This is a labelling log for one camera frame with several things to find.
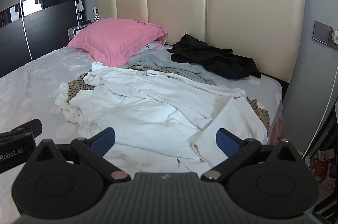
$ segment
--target headboard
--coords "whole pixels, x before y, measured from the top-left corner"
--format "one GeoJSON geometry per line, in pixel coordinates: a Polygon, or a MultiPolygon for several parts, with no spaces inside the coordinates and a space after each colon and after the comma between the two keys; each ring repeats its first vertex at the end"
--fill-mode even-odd
{"type": "Polygon", "coordinates": [[[208,45],[251,57],[258,69],[290,82],[304,0],[97,0],[100,18],[159,24],[168,44],[188,33],[208,45]]]}

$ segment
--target headboard panel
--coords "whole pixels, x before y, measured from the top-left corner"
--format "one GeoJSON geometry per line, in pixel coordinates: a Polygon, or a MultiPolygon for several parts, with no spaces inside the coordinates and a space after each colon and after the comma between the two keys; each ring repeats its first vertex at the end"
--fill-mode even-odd
{"type": "Polygon", "coordinates": [[[98,0],[100,18],[159,24],[176,43],[188,33],[209,45],[251,57],[258,69],[290,82],[304,0],[98,0]]]}

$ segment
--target pink pillowcase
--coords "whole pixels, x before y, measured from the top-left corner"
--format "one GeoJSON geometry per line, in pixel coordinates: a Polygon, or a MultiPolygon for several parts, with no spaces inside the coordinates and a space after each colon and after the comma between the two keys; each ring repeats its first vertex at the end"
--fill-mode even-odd
{"type": "Polygon", "coordinates": [[[122,67],[141,47],[167,36],[162,26],[153,23],[109,18],[90,24],[67,46],[87,50],[105,66],[122,67]]]}

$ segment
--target polka dot bed sheet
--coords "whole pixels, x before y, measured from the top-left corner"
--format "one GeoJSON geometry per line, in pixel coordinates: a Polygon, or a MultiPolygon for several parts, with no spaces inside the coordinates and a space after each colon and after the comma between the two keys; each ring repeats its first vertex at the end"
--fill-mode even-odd
{"type": "MultiPolygon", "coordinates": [[[[169,60],[168,46],[149,51],[161,60],[169,60]]],[[[87,52],[73,48],[53,51],[0,79],[0,133],[11,130],[31,119],[42,122],[43,132],[35,141],[51,138],[56,144],[70,143],[78,137],[78,125],[67,122],[62,110],[55,105],[60,84],[76,79],[88,72],[91,61],[87,52]]],[[[209,73],[218,85],[228,88],[244,89],[250,99],[258,99],[258,105],[266,109],[270,116],[270,127],[282,114],[280,84],[263,75],[261,79],[248,77],[241,80],[228,80],[209,73]]],[[[11,198],[11,185],[23,165],[0,174],[0,224],[12,223],[19,213],[11,198]]]]}

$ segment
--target black wardrobe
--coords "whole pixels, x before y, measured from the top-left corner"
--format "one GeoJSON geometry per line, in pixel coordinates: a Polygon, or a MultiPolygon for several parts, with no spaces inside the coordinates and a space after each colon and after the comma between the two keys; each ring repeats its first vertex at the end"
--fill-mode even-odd
{"type": "Polygon", "coordinates": [[[69,42],[74,0],[0,0],[0,77],[69,42]]]}

